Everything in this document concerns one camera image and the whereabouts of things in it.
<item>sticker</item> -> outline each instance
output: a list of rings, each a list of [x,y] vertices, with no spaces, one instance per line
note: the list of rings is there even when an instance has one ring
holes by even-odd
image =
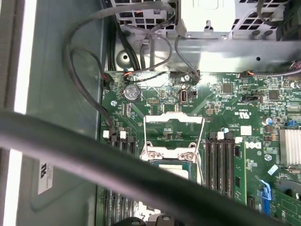
[[[270,174],[272,176],[277,171],[277,169],[278,169],[278,166],[273,165],[271,167],[271,169],[269,169],[268,174]]]
[[[52,180],[53,165],[50,165],[46,161],[40,161],[38,194],[42,194],[44,191],[52,188]]]
[[[241,136],[252,136],[252,126],[241,126],[240,127]]]

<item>black cable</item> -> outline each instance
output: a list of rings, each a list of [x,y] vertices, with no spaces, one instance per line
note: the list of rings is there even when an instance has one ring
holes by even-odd
[[[145,78],[145,79],[139,79],[139,80],[135,80],[135,81],[132,81],[133,83],[138,83],[138,82],[144,82],[144,81],[148,81],[148,80],[152,80],[152,79],[155,79],[163,74],[165,74],[166,72],[159,72],[158,74],[154,75],[154,76],[151,76],[149,78]]]
[[[88,100],[90,102],[90,104],[92,104],[100,112],[100,114],[104,114],[106,123],[108,125],[108,129],[110,130],[111,135],[115,134],[115,132],[116,132],[116,130],[113,126],[113,123],[111,121],[111,118],[109,119],[107,117],[107,115],[108,115],[107,111],[101,105],[99,105],[93,99],[91,94],[85,89],[84,85],[80,81],[79,76],[77,75],[77,73],[75,71],[75,68],[74,68],[74,65],[73,65],[73,62],[72,62],[72,56],[71,56],[72,55],[71,54],[71,40],[72,40],[74,34],[81,27],[83,27],[84,25],[86,25],[86,24],[88,24],[88,23],[90,23],[94,20],[99,20],[99,19],[106,18],[108,16],[113,16],[116,13],[120,13],[120,12],[125,12],[125,11],[129,11],[129,10],[143,10],[143,9],[161,9],[161,10],[168,11],[168,13],[173,13],[173,11],[174,11],[173,8],[169,4],[159,2],[159,1],[156,1],[156,2],[143,2],[143,3],[126,5],[126,6],[114,7],[114,8],[106,8],[106,9],[103,9],[103,10],[100,10],[100,11],[97,11],[97,12],[91,14],[85,20],[76,23],[70,29],[70,31],[67,33],[66,38],[64,40],[64,44],[63,44],[63,63],[66,67],[66,70],[67,70],[69,76],[71,77],[71,79],[73,80],[74,84],[79,88],[79,91],[84,96],[84,98],[86,100]],[[106,76],[103,73],[103,69],[101,67],[101,64],[98,65],[98,66],[100,66],[101,75]]]
[[[275,21],[275,22],[272,22],[272,21],[268,21],[266,20],[263,15],[262,15],[262,8],[263,8],[263,5],[264,5],[264,0],[258,0],[258,4],[257,4],[257,15],[258,17],[261,19],[261,21],[263,21],[263,23],[265,23],[266,25],[269,25],[271,27],[278,27],[282,21]]]
[[[174,19],[175,19],[175,15],[171,15],[166,21],[155,25],[150,31],[156,32],[160,29],[164,29],[165,27],[169,26],[174,21]],[[144,39],[150,39],[150,38],[151,38],[151,35],[147,34]],[[140,63],[141,63],[142,69],[146,68],[144,50],[146,49],[147,46],[148,45],[142,44],[140,47]]]
[[[46,159],[191,226],[284,226],[219,193],[51,123],[0,111],[0,146]]]
[[[110,17],[109,21],[109,48],[108,48],[108,68],[109,71],[116,71],[116,62],[115,62],[115,45],[116,45],[116,26],[114,23],[114,16]]]
[[[114,22],[115,22],[115,26],[116,26],[116,30],[117,30],[117,34],[118,37],[121,41],[121,44],[124,47],[124,50],[127,53],[127,56],[130,60],[130,63],[133,67],[134,71],[138,71],[140,70],[140,65],[139,65],[139,61],[138,61],[138,57],[137,54],[135,53],[133,47],[131,46],[131,44],[128,42],[127,38],[125,37],[124,33],[122,32],[119,23],[117,22],[117,19],[114,17]]]
[[[92,53],[91,51],[89,51],[85,48],[82,48],[82,47],[74,48],[70,52],[71,66],[73,68],[73,73],[69,74],[70,78],[72,79],[74,85],[79,90],[79,92],[82,94],[82,96],[104,117],[104,120],[105,120],[105,122],[108,126],[108,130],[110,131],[110,134],[114,135],[114,134],[116,134],[116,129],[114,127],[114,123],[113,123],[109,113],[107,112],[107,110],[103,106],[101,106],[96,100],[94,100],[94,98],[89,93],[89,91],[85,88],[84,84],[82,83],[82,81],[80,80],[79,76],[76,73],[76,70],[75,70],[75,67],[74,67],[74,64],[73,64],[73,56],[74,56],[74,53],[76,51],[79,51],[79,50],[87,52],[91,57],[94,58],[94,60],[97,62],[97,66],[98,66],[100,75],[102,76],[102,78],[104,80],[108,80],[108,77],[104,73],[103,66],[102,66],[98,56],[95,55],[94,53]]]

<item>integrated circuit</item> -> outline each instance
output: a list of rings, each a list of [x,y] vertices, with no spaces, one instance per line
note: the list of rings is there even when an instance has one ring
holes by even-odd
[[[207,109],[207,110],[206,110],[206,113],[207,113],[208,115],[213,114],[213,109],[211,109],[211,108]]]
[[[278,100],[278,90],[269,91],[269,100]]]
[[[233,86],[230,83],[224,83],[222,85],[222,92],[223,93],[232,93]]]

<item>thick black cable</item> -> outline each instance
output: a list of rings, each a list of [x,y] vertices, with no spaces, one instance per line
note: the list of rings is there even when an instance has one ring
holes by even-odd
[[[97,55],[95,55],[93,52],[82,48],[82,47],[77,47],[72,49],[72,51],[70,52],[70,56],[71,56],[71,66],[73,67],[73,71],[74,73],[70,73],[70,78],[73,81],[74,85],[76,86],[76,88],[78,89],[78,91],[82,94],[82,96],[104,117],[104,120],[108,126],[108,130],[110,131],[111,135],[116,134],[116,129],[114,127],[114,123],[109,115],[109,113],[107,112],[107,110],[101,106],[93,97],[92,95],[89,93],[89,91],[85,88],[84,84],[82,83],[82,81],[80,80],[78,74],[76,73],[74,64],[73,64],[73,56],[74,53],[76,51],[85,51],[87,52],[91,57],[94,58],[94,60],[97,62],[97,66],[100,72],[100,75],[103,77],[103,79],[107,79],[106,75],[104,74],[104,70],[103,70],[103,66],[100,62],[100,59],[98,58]]]
[[[266,20],[263,17],[263,15],[262,15],[263,5],[264,5],[264,0],[258,0],[258,4],[257,4],[257,15],[258,15],[258,17],[261,19],[261,21],[263,21],[264,24],[269,25],[271,27],[278,27],[282,23],[282,21],[272,22],[272,21]]]
[[[0,146],[45,159],[191,226],[283,225],[111,145],[30,116],[0,111]]]

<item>screw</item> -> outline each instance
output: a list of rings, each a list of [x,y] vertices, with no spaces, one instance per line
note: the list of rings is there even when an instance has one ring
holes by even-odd
[[[140,225],[140,222],[139,221],[133,221],[132,225]]]
[[[111,106],[112,107],[116,107],[117,106],[117,101],[116,100],[112,100],[111,101]]]
[[[170,217],[164,216],[164,217],[162,217],[162,219],[163,219],[163,220],[170,220]]]
[[[192,160],[192,159],[193,159],[193,155],[192,155],[192,154],[186,155],[186,159],[187,159],[187,160]]]
[[[189,76],[188,74],[185,75],[185,76],[184,76],[184,80],[185,80],[185,81],[189,81],[189,80],[190,80],[190,76]]]
[[[271,160],[272,160],[272,156],[271,156],[270,154],[266,154],[266,155],[264,156],[264,160],[265,160],[265,161],[271,161]]]
[[[148,156],[149,156],[149,159],[154,159],[154,158],[156,157],[156,154],[153,153],[153,152],[150,152],[150,153],[148,154]]]

